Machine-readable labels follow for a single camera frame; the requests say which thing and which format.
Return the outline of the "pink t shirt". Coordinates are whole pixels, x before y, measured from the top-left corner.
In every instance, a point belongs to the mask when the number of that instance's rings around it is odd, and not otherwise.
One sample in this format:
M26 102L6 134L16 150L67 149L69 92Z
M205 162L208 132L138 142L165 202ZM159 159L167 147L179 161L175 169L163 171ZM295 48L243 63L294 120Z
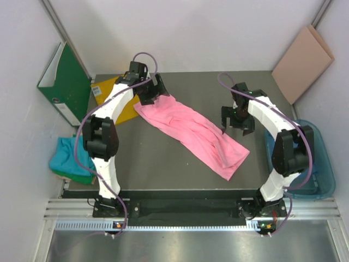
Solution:
M173 96L160 96L151 105L136 103L134 109L146 122L178 140L226 181L250 153L210 120Z

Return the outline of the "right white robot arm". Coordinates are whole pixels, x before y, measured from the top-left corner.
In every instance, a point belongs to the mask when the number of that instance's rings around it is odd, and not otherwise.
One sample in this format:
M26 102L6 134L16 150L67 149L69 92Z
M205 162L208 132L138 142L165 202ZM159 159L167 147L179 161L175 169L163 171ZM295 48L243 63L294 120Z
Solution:
M254 203L255 211L267 216L291 183L304 170L312 168L314 131L309 125L301 126L286 117L262 90L251 91L242 82L230 91L234 105L221 108L222 130L232 127L247 135L254 132L255 121L259 121L274 139L273 168L267 181L257 191Z

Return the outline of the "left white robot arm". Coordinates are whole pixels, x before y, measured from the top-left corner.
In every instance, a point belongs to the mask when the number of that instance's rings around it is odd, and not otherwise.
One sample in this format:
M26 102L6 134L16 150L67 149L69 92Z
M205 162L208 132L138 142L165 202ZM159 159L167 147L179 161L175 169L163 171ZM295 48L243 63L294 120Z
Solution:
M116 121L125 106L137 96L140 104L152 105L160 96L168 96L161 76L153 75L154 82L144 63L131 61L129 70L119 76L109 96L82 124L83 147L92 158L98 173L99 195L105 210L111 216L119 216L124 204L117 199L121 187L117 181L115 156L119 148Z

